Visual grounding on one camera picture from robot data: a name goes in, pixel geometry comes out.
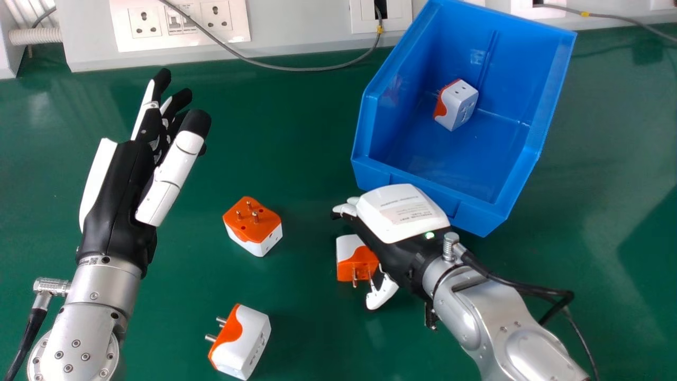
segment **blue plastic bin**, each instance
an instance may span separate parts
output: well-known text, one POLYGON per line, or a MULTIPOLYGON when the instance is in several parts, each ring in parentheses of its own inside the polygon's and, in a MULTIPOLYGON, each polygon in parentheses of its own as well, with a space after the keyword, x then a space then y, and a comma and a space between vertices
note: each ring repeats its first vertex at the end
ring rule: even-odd
POLYGON ((352 163, 365 191, 411 183, 453 226, 505 221, 545 142, 575 33, 455 0, 429 0, 367 86, 352 163), (433 120, 438 91, 479 90, 471 119, 433 120))

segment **cable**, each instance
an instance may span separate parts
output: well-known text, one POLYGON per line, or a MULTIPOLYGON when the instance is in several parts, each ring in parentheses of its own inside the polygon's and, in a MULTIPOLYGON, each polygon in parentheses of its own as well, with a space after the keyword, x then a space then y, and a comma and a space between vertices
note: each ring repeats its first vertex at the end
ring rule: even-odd
POLYGON ((167 0, 158 0, 162 4, 165 4, 167 7, 170 7, 171 9, 174 10, 174 12, 177 12, 181 16, 183 16, 185 19, 190 20, 195 24, 195 26, 200 29, 204 34, 207 35, 212 41, 214 41, 218 46, 222 47, 223 49, 227 50, 230 54, 233 56, 248 62, 252 65, 260 66, 263 68, 270 68, 273 70, 279 70, 279 71, 299 71, 299 72, 309 72, 309 71, 331 71, 331 70, 336 70, 340 68, 345 68, 348 66, 351 66, 352 64, 356 64, 363 59, 367 58, 373 51, 376 49, 376 46, 378 45, 378 41, 380 40, 380 36, 383 33, 383 19, 381 18, 381 13, 378 7, 374 6, 374 9, 376 10, 376 15, 378 16, 378 26, 376 27, 376 39, 374 40, 374 45, 372 45, 369 50, 364 52, 361 56, 355 58, 354 60, 350 60, 348 62, 344 62, 342 64, 337 64, 337 65, 332 65, 332 66, 321 66, 321 67, 311 67, 311 68, 296 68, 296 67, 288 67, 288 66, 278 66, 278 65, 273 65, 273 64, 266 64, 261 61, 256 61, 251 58, 245 57, 242 54, 238 53, 235 49, 232 47, 228 46, 226 43, 221 42, 216 36, 214 36, 210 31, 206 30, 205 27, 200 25, 197 21, 193 20, 190 15, 185 13, 183 10, 178 8, 176 5, 170 3, 167 0))
POLYGON ((38 25, 40 25, 40 22, 42 22, 42 20, 48 18, 49 15, 51 15, 55 11, 56 11, 56 7, 51 7, 48 10, 46 10, 45 13, 41 14, 40 17, 38 17, 37 20, 35 20, 35 22, 33 22, 33 25, 31 25, 30 28, 31 29, 37 28, 38 25))
POLYGON ((488 267, 486 267, 484 264, 482 264, 470 250, 467 250, 463 255, 461 255, 461 260, 465 264, 473 268, 473 270, 477 271, 483 277, 504 284, 506 286, 512 287, 516 289, 518 292, 548 297, 552 296, 561 297, 561 299, 558 302, 556 302, 548 310, 548 312, 546 312, 545 315, 543 315, 543 317, 538 321, 540 325, 546 325, 555 314, 557 314, 560 310, 562 310, 562 308, 565 308, 573 300, 574 297, 573 291, 569 291, 568 289, 541 287, 537 285, 530 285, 526 283, 520 283, 505 278, 501 278, 497 274, 492 272, 490 269, 488 269, 488 267))
POLYGON ((47 311, 40 308, 33 308, 30 311, 28 316, 28 323, 26 324, 26 331, 24 331, 24 336, 21 338, 21 343, 19 343, 19 351, 16 353, 12 364, 7 370, 4 381, 12 381, 16 374, 19 372, 21 365, 24 363, 28 352, 30 351, 30 346, 35 341, 35 337, 40 331, 43 321, 47 316, 47 311))
POLYGON ((584 12, 584 11, 579 11, 578 9, 573 9, 569 7, 562 7, 560 5, 552 5, 552 4, 534 4, 534 7, 543 7, 543 8, 553 8, 553 9, 559 9, 562 11, 566 12, 571 12, 572 14, 578 14, 579 16, 582 17, 599 17, 599 18, 612 18, 614 20, 621 20, 625 22, 629 22, 630 24, 635 24, 637 26, 641 26, 644 29, 648 30, 649 32, 653 33, 654 35, 663 37, 664 39, 667 39, 668 41, 671 41, 673 43, 677 43, 677 37, 673 37, 671 35, 667 35, 658 29, 654 28, 653 26, 649 26, 645 24, 644 22, 641 22, 639 20, 635 20, 633 18, 629 17, 623 17, 623 16, 616 16, 613 14, 595 14, 591 12, 584 12))
MULTIPOLYGON (((531 294, 529 292, 523 292, 522 294, 536 296, 553 304, 557 303, 557 301, 551 298, 550 296, 531 294)), ((586 356, 588 357, 588 361, 590 362, 590 366, 592 367, 592 373, 594 374, 595 380, 600 381, 599 370, 597 369, 597 364, 595 363, 594 357, 592 356, 592 352, 590 352, 590 347, 588 346, 586 339, 583 337, 583 333, 581 332, 581 329, 578 327, 578 324, 576 323, 575 320, 573 320, 573 315, 571 314, 569 307, 562 308, 562 314, 567 318, 571 328, 573 328, 573 331, 576 333, 576 336, 578 336, 578 340, 581 342, 583 350, 585 351, 586 356)))

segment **gray cable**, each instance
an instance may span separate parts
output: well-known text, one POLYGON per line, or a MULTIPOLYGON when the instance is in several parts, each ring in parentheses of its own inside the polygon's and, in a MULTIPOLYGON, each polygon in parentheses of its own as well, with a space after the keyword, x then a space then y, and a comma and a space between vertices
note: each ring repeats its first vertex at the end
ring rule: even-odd
POLYGON ((643 27, 644 29, 648 30, 649 32, 653 33, 654 35, 663 37, 664 39, 666 39, 670 42, 677 43, 677 37, 667 35, 667 34, 661 32, 661 31, 659 31, 658 29, 654 28, 653 26, 647 25, 644 22, 641 22, 639 20, 635 20, 633 18, 616 16, 616 15, 613 15, 613 14, 595 14, 595 13, 592 13, 592 12, 583 12, 583 11, 580 11, 578 9, 573 9, 573 8, 569 8, 569 7, 562 7, 560 5, 552 5, 552 4, 534 4, 533 6, 534 7, 559 9, 559 10, 563 10, 563 11, 566 11, 566 12, 571 12, 572 14, 578 14, 579 16, 583 16, 583 17, 612 18, 614 20, 621 20, 621 21, 629 22, 630 24, 635 24, 637 26, 643 27))
POLYGON ((46 10, 45 13, 41 14, 40 17, 38 17, 37 20, 35 20, 35 22, 33 22, 33 25, 31 25, 30 28, 31 29, 37 28, 38 25, 40 25, 40 22, 42 22, 42 20, 48 18, 49 15, 51 15, 55 11, 56 11, 56 7, 51 7, 48 10, 46 10))
POLYGON ((210 31, 208 31, 205 27, 200 25, 197 21, 193 20, 187 13, 185 13, 183 10, 179 9, 176 5, 170 3, 167 0, 158 0, 162 4, 165 4, 166 6, 170 7, 173 9, 175 12, 186 18, 187 20, 192 21, 198 29, 200 29, 204 34, 207 35, 212 41, 214 41, 218 46, 222 47, 223 49, 227 50, 230 54, 233 56, 248 62, 252 65, 260 66, 263 68, 270 68, 273 70, 280 70, 280 71, 301 71, 301 72, 308 72, 308 71, 331 71, 331 70, 336 70, 339 68, 345 68, 348 67, 352 64, 356 64, 359 61, 362 61, 363 59, 367 58, 373 51, 376 49, 376 46, 378 45, 378 41, 380 39, 380 35, 383 32, 383 19, 381 18, 380 10, 378 7, 374 6, 374 9, 376 10, 376 15, 378 16, 378 29, 376 31, 376 39, 374 40, 374 45, 372 45, 369 50, 364 52, 360 57, 357 57, 354 60, 350 60, 348 62, 344 62, 342 64, 337 64, 337 65, 332 65, 332 66, 321 66, 321 67, 314 67, 314 68, 295 68, 295 67, 288 67, 288 66, 278 66, 278 65, 272 65, 272 64, 266 64, 261 61, 256 61, 251 58, 245 57, 242 54, 238 53, 235 49, 232 47, 228 46, 226 43, 222 42, 219 40, 216 36, 214 36, 210 31))

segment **white flexible pipe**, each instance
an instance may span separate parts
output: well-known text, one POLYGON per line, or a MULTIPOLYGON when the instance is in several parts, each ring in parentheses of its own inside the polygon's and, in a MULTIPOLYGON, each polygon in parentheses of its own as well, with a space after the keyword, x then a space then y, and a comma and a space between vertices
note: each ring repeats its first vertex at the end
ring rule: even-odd
POLYGON ((63 42, 59 28, 14 29, 9 31, 12 45, 36 45, 39 43, 63 42))

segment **blue bin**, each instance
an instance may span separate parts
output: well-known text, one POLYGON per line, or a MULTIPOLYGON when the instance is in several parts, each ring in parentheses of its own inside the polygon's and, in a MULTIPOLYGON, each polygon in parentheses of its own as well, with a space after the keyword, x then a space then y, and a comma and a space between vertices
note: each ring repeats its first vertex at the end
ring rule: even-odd
POLYGON ((545 143, 575 33, 455 0, 429 0, 367 86, 352 164, 364 191, 411 183, 453 226, 485 237, 508 218, 545 143), (433 120, 461 78, 470 120, 433 120))

